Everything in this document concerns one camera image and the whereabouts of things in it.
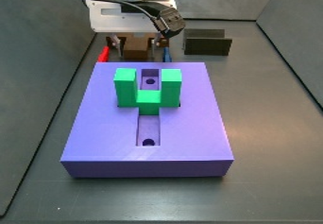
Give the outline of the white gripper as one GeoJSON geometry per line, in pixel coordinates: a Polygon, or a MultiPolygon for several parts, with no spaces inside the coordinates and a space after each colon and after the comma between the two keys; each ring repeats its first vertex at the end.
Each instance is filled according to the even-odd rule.
{"type": "MultiPolygon", "coordinates": [[[[175,8],[173,0],[120,0],[135,4],[153,2],[175,8]]],[[[133,7],[111,2],[84,0],[89,9],[89,23],[95,32],[112,32],[109,39],[115,45],[119,57],[123,57],[121,40],[113,32],[156,32],[149,17],[133,7]]],[[[156,32],[151,40],[151,52],[155,52],[161,33],[156,32]]]]}

